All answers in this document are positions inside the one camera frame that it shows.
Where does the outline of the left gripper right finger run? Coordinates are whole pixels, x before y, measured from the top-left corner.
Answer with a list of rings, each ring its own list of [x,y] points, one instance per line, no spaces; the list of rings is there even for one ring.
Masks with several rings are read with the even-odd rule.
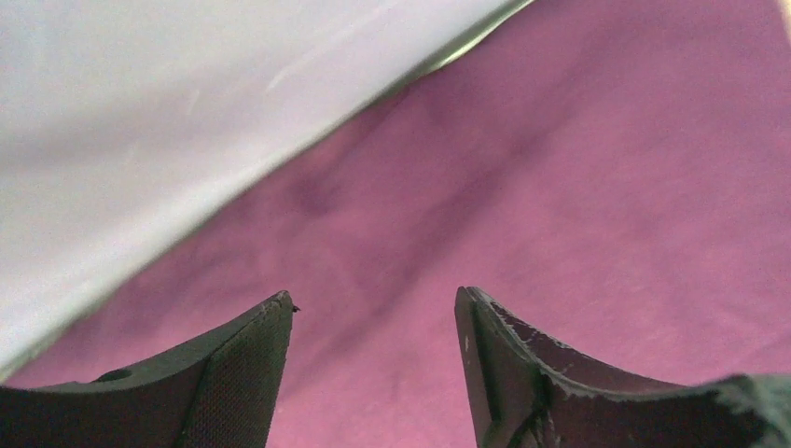
[[[455,320],[480,447],[786,447],[790,379],[676,385],[589,357],[476,287]]]

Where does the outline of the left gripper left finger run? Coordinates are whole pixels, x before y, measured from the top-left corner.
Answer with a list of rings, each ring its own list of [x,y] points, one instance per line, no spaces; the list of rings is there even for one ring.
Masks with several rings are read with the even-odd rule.
[[[296,307],[281,291],[89,383],[1,389],[4,447],[263,447]]]

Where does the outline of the purple cloth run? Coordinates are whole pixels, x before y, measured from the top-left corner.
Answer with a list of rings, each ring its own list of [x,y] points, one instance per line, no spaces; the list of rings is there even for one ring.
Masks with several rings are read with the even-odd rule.
[[[471,447],[460,286],[663,381],[789,371],[778,5],[536,2],[261,180],[10,384],[92,380],[287,290],[269,446]]]

